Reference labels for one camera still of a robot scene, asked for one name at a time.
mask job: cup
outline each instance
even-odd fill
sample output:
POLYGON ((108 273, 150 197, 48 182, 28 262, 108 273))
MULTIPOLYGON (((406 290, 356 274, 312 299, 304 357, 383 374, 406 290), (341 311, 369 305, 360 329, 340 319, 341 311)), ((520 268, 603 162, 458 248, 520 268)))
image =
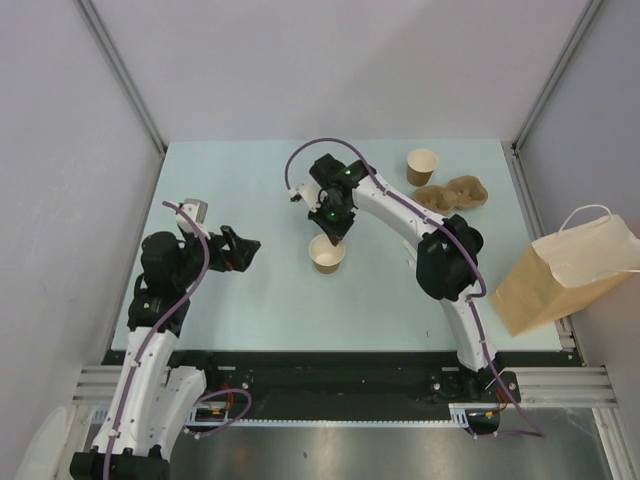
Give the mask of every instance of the cup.
POLYGON ((411 185, 426 185, 431 175, 438 168, 438 156, 431 150, 419 148, 407 155, 407 180, 411 185))
POLYGON ((345 253, 346 248, 342 242, 334 247, 324 233, 315 237, 309 244, 309 256, 320 273, 335 272, 344 259, 345 253))

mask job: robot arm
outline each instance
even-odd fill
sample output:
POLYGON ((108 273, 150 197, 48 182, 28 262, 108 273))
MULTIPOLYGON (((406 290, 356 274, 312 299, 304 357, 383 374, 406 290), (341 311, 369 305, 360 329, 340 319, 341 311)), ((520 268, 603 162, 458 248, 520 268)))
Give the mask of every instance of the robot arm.
MULTIPOLYGON (((473 372, 487 367, 480 334, 466 302, 467 295, 478 291, 477 281, 459 249, 437 225, 455 235, 476 264, 482 236, 459 215, 449 219, 433 213, 394 189, 375 171, 372 178, 362 161, 345 166, 325 155, 316 160, 309 173, 311 181, 290 190, 292 201, 307 203, 308 218, 322 228, 334 245, 353 225, 356 209, 374 215, 398 232, 418 252, 416 280, 429 296, 440 301, 461 365, 473 372), (407 208, 393 197, 400 197, 414 208, 407 208)), ((493 360, 496 350, 488 340, 487 347, 493 360)))
POLYGON ((157 232, 142 242, 144 273, 136 279, 129 306, 122 372, 91 452, 73 457, 71 475, 76 480, 105 478, 107 457, 111 480, 169 478, 173 445, 189 411, 206 390, 207 381, 205 372, 192 365, 174 368, 166 378, 167 363, 178 342, 189 300, 162 324, 159 322, 203 273, 207 256, 198 233, 206 239, 208 270, 244 272, 260 248, 260 242, 240 238, 228 226, 221 227, 221 235, 208 232, 204 225, 207 204, 202 201, 188 199, 173 208, 190 219, 176 215, 184 241, 171 232, 157 232))

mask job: brown cup carrier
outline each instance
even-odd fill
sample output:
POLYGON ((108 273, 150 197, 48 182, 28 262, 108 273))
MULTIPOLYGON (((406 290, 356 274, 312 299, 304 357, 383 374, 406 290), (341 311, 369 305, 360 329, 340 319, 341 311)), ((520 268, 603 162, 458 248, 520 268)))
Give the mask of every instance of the brown cup carrier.
POLYGON ((448 215, 454 208, 483 205, 489 193, 478 177, 464 175, 454 178, 446 187, 427 185, 413 192, 412 198, 424 208, 440 215, 448 215))

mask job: table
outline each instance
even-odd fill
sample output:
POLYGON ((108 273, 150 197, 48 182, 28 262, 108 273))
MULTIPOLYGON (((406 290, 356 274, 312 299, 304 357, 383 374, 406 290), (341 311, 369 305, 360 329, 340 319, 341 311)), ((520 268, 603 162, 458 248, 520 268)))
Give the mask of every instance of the table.
MULTIPOLYGON (((347 254, 338 272, 316 272, 308 255, 319 227, 292 204, 283 181, 286 159, 302 142, 171 143, 151 204, 144 235, 169 230, 174 215, 163 200, 198 198, 209 203, 207 226, 230 225, 244 238, 262 242, 245 273, 209 272, 192 304, 179 349, 230 351, 448 351, 455 350, 438 302, 415 281, 402 239, 378 219, 357 213, 345 239, 347 254)), ((405 158, 415 148, 437 153, 440 166, 430 184, 460 175, 478 176, 488 202, 461 210, 485 239, 480 268, 489 291, 529 245, 529 237, 497 139, 355 140, 368 161, 394 187, 413 188, 405 158)), ((312 162, 331 153, 343 163, 354 155, 339 145, 314 145, 291 169, 292 184, 308 178, 312 162)), ((124 350, 127 308, 142 268, 136 261, 124 298, 112 349, 124 350)), ((512 338, 487 299, 479 302, 490 338, 502 351, 558 351, 553 324, 512 338)))

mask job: cable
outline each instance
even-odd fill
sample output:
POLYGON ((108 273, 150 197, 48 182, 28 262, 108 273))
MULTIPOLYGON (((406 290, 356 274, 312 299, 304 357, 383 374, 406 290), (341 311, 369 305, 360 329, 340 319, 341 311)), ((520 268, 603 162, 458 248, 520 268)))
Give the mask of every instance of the cable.
MULTIPOLYGON (((202 283, 202 279, 204 278, 204 275, 207 273, 207 270, 209 269, 209 246, 207 245, 207 240, 205 238, 205 236, 203 235, 203 233, 200 231, 200 227, 198 227, 195 222, 189 217, 189 215, 187 215, 185 212, 183 212, 180 207, 175 206, 169 202, 162 202, 162 205, 168 208, 171 208, 172 210, 174 210, 177 214, 179 214, 180 216, 182 216, 187 223, 189 224, 189 226, 191 227, 191 229, 195 232, 196 236, 198 237, 198 240, 200 240, 200 244, 202 245, 202 250, 204 252, 204 261, 202 262, 202 269, 200 270, 200 273, 198 274, 198 277, 196 278, 195 282, 193 282, 193 285, 191 285, 191 288, 187 291, 187 293, 184 294, 184 296, 178 300, 175 305, 173 307, 171 307, 169 310, 167 310, 165 312, 164 315, 162 315, 162 317, 160 317, 160 319, 153 325, 153 327, 151 327, 151 330, 149 330, 149 333, 147 333, 147 335, 144 337, 144 340, 142 341, 142 343, 140 344, 140 348, 138 349, 138 353, 136 353, 135 357, 134 357, 134 366, 132 366, 129 369, 129 373, 127 375, 127 379, 124 383, 124 387, 122 389, 122 395, 120 396, 120 400, 118 402, 118 407, 116 408, 116 413, 113 417, 113 425, 112 425, 112 430, 114 432, 118 431, 118 428, 120 427, 120 423, 122 421, 122 415, 124 414, 124 407, 126 406, 127 403, 127 398, 129 397, 129 392, 131 390, 131 385, 133 384, 133 377, 135 377, 136 374, 136 370, 137 370, 137 366, 139 366, 140 364, 140 360, 142 359, 142 356, 144 355, 144 351, 146 350, 146 348, 149 346, 149 342, 151 342, 152 337, 158 332, 158 330, 160 329, 160 327, 162 327, 162 325, 164 325, 170 318, 171 316, 182 306, 184 305, 184 303, 189 300, 189 297, 191 297, 191 295, 193 295, 193 292, 196 291, 196 289, 200 286, 200 283, 202 283)), ((111 468, 111 455, 113 454, 113 447, 115 445, 116 442, 116 436, 112 435, 109 437, 109 442, 107 443, 107 449, 105 451, 104 454, 104 464, 102 466, 102 478, 103 480, 109 480, 109 471, 111 468)))
POLYGON ((251 409, 251 404, 253 403, 253 400, 249 392, 247 392, 246 390, 242 390, 240 388, 225 388, 224 390, 218 390, 217 392, 207 393, 206 395, 203 395, 202 397, 200 397, 196 403, 203 403, 203 402, 206 402, 207 400, 210 400, 215 397, 219 397, 221 395, 234 394, 234 393, 239 393, 241 395, 244 395, 244 397, 247 399, 247 406, 244 407, 244 409, 242 410, 242 412, 240 412, 239 415, 235 416, 231 420, 228 420, 227 422, 223 423, 218 427, 214 427, 211 430, 207 430, 206 432, 194 432, 192 430, 189 430, 188 428, 185 428, 184 432, 190 435, 194 435, 196 439, 200 437, 210 437, 212 435, 222 432, 223 430, 226 430, 231 425, 233 425, 238 420, 240 420, 242 417, 244 417, 247 414, 247 412, 251 409))
POLYGON ((409 201, 405 200, 404 198, 400 197, 399 195, 397 195, 393 191, 387 190, 384 187, 384 185, 382 185, 380 180, 378 180, 376 178, 376 175, 375 175, 373 169, 371 168, 371 165, 369 165, 369 163, 364 158, 362 153, 360 153, 360 151, 356 147, 351 145, 349 142, 346 142, 346 141, 341 140, 339 138, 332 138, 332 137, 317 138, 315 140, 311 140, 311 141, 301 145, 300 147, 298 147, 298 149, 296 149, 296 151, 291 154, 291 156, 289 157, 289 160, 287 160, 287 163, 285 165, 284 182, 285 182, 285 185, 287 187, 287 190, 291 190, 291 183, 289 182, 289 167, 291 165, 291 162, 293 162, 293 159, 296 156, 298 156, 298 154, 300 152, 302 152, 304 149, 306 149, 307 147, 309 147, 311 145, 315 145, 316 143, 324 143, 324 142, 338 143, 340 145, 343 145, 343 146, 347 147, 349 150, 351 150, 353 153, 355 153, 356 156, 358 157, 358 160, 360 160, 362 162, 362 164, 364 165, 364 168, 367 170, 367 173, 371 177, 371 180, 373 181, 375 186, 379 190, 381 190, 383 194, 388 195, 390 198, 394 199, 399 204, 401 204, 404 207, 406 207, 409 210, 411 210, 413 213, 418 215, 418 217, 421 218, 423 222, 428 223, 429 225, 437 228, 442 233, 444 233, 449 238, 449 240, 451 240, 451 242, 456 246, 456 248, 460 251, 460 253, 464 257, 466 262, 469 264, 469 268, 471 268, 471 270, 473 271, 473 274, 474 274, 476 280, 480 284, 480 292, 470 293, 465 298, 465 301, 469 304, 469 308, 471 309, 471 313, 473 315, 473 319, 474 319, 474 321, 476 323, 476 327, 478 329, 478 335, 480 336, 480 343, 482 344, 482 353, 484 355, 485 360, 489 364, 489 368, 491 369, 491 373, 495 377, 496 382, 498 382, 499 387, 502 388, 502 391, 507 396, 507 399, 513 404, 514 407, 516 407, 516 410, 518 410, 518 413, 520 413, 522 418, 529 424, 529 426, 531 428, 533 428, 534 432, 525 431, 525 430, 506 430, 506 431, 496 432, 496 433, 489 434, 489 435, 477 435, 477 434, 475 434, 473 432, 473 430, 471 430, 471 428, 469 428, 469 431, 473 434, 474 438, 483 437, 483 436, 498 437, 498 436, 507 436, 507 435, 528 435, 528 436, 546 438, 546 434, 536 424, 536 422, 529 416, 529 414, 527 414, 527 412, 525 412, 524 409, 520 406, 518 401, 515 399, 513 394, 510 392, 510 390, 507 388, 507 386, 505 385, 504 381, 500 377, 500 374, 496 370, 496 367, 493 365, 493 361, 491 360, 491 354, 489 353, 489 349, 487 348, 487 338, 486 338, 486 334, 485 334, 485 331, 484 331, 484 327, 482 325, 482 319, 480 318, 480 314, 478 313, 478 309, 477 309, 477 307, 476 307, 476 305, 475 305, 475 303, 473 301, 474 298, 482 298, 487 294, 487 284, 486 284, 486 282, 484 280, 484 277, 480 273, 480 270, 478 269, 478 266, 473 261, 473 258, 471 258, 471 255, 469 254, 467 249, 464 247, 464 245, 462 245, 460 240, 458 240, 456 238, 456 236, 452 232, 450 232, 444 225, 441 225, 441 224, 435 222, 434 220, 428 218, 424 214, 424 212, 422 212, 419 208, 417 208, 412 202, 409 202, 409 201))

